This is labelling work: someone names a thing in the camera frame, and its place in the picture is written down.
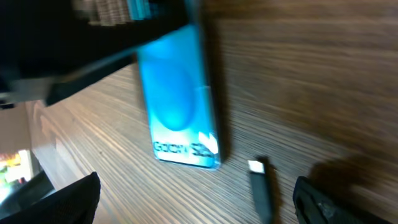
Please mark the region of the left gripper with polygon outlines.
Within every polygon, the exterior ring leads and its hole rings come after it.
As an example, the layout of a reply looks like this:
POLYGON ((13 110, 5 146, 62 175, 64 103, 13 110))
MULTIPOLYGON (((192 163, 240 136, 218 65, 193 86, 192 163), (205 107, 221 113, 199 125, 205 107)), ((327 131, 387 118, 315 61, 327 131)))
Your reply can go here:
POLYGON ((54 105, 131 63, 132 51, 189 24, 185 1, 115 26, 90 24, 74 1, 1 2, 1 104, 54 105))

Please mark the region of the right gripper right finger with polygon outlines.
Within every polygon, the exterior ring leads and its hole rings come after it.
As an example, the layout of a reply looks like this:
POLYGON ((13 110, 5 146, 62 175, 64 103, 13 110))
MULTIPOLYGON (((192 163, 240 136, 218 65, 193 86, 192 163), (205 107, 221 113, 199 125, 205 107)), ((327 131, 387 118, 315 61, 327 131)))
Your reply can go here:
POLYGON ((293 202, 300 224, 388 224, 372 213, 329 197, 300 176, 294 188, 293 202))

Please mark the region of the smartphone with teal screen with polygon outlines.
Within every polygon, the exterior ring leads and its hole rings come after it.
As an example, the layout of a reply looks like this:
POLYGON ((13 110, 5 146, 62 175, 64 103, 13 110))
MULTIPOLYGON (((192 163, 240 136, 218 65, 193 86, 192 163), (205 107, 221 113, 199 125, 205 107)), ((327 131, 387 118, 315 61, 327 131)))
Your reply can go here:
POLYGON ((217 169, 221 150, 201 29, 185 25, 137 56, 155 158, 217 169))

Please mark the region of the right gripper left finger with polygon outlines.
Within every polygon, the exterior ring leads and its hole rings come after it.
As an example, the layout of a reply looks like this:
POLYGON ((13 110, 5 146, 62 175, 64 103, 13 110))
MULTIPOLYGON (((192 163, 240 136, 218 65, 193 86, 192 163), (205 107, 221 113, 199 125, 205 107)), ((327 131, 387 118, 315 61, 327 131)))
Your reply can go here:
POLYGON ((1 219, 1 224, 92 224, 100 200, 96 172, 1 219))

